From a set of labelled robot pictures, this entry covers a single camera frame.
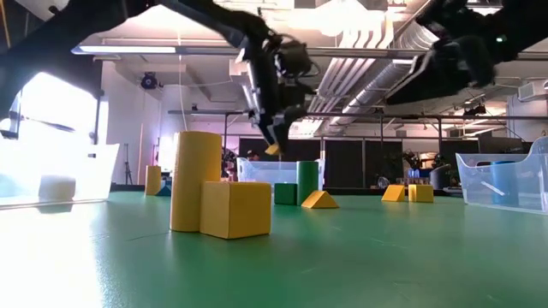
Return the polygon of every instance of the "green cylinder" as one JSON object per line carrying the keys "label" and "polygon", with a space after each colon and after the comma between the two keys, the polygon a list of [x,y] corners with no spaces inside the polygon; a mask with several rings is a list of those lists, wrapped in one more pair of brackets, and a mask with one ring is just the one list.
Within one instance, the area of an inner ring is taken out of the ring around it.
{"label": "green cylinder", "polygon": [[318,190],[318,162],[297,162],[297,205]]}

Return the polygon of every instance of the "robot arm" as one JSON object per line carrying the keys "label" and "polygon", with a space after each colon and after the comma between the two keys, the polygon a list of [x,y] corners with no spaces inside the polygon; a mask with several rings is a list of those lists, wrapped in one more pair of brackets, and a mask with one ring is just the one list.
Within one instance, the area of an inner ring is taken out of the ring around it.
{"label": "robot arm", "polygon": [[493,83],[495,65],[548,37],[542,27],[548,2],[503,0],[495,14],[467,8],[468,0],[432,0],[416,21],[439,41],[415,59],[411,72],[386,93],[387,104],[405,104],[457,94]]}
{"label": "robot arm", "polygon": [[65,9],[0,58],[0,116],[8,114],[16,93],[36,73],[51,71],[56,62],[72,56],[70,51],[88,36],[110,30],[159,4],[242,49],[255,100],[250,119],[271,146],[271,154],[283,152],[289,126],[306,114],[305,93],[313,92],[298,81],[307,77],[313,66],[306,45],[274,33],[256,15],[225,9],[212,0],[70,0]]}

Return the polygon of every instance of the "yellow cylinder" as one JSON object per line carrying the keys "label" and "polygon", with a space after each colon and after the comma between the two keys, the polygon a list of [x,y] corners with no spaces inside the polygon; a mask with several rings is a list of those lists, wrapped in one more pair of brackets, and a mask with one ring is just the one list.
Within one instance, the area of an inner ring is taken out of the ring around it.
{"label": "yellow cylinder", "polygon": [[177,138],[170,228],[180,232],[199,232],[202,183],[221,181],[221,135],[181,132]]}
{"label": "yellow cylinder", "polygon": [[162,189],[162,170],[159,166],[146,166],[145,195],[155,196]]}

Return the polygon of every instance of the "yellow small block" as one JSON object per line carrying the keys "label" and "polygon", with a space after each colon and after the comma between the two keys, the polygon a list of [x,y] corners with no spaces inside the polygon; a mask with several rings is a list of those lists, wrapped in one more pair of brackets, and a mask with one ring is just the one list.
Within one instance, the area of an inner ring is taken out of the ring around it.
{"label": "yellow small block", "polygon": [[409,185],[409,202],[434,202],[432,185]]}
{"label": "yellow small block", "polygon": [[383,201],[402,202],[403,200],[405,200],[404,185],[390,185],[386,189],[386,192],[384,192]]}
{"label": "yellow small block", "polygon": [[162,189],[162,169],[146,166],[145,195],[154,196]]}
{"label": "yellow small block", "polygon": [[271,185],[258,182],[205,182],[200,232],[237,239],[271,232]]}
{"label": "yellow small block", "polygon": [[268,155],[280,155],[280,146],[278,144],[270,145],[266,151],[266,154]]}
{"label": "yellow small block", "polygon": [[335,199],[328,192],[314,191],[308,196],[302,207],[308,209],[338,209]]}

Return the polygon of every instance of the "transparent container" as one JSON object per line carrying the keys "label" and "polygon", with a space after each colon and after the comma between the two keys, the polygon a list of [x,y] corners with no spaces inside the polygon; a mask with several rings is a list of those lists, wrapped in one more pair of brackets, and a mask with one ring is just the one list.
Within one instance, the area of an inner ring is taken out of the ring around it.
{"label": "transparent container", "polygon": [[0,207],[105,200],[118,145],[43,147],[0,139]]}
{"label": "transparent container", "polygon": [[456,154],[464,201],[548,214],[548,137],[528,155]]}
{"label": "transparent container", "polygon": [[[296,183],[297,163],[293,162],[250,162],[246,158],[237,158],[238,181],[259,181],[265,183]],[[318,162],[318,189],[324,187],[325,161]]]}

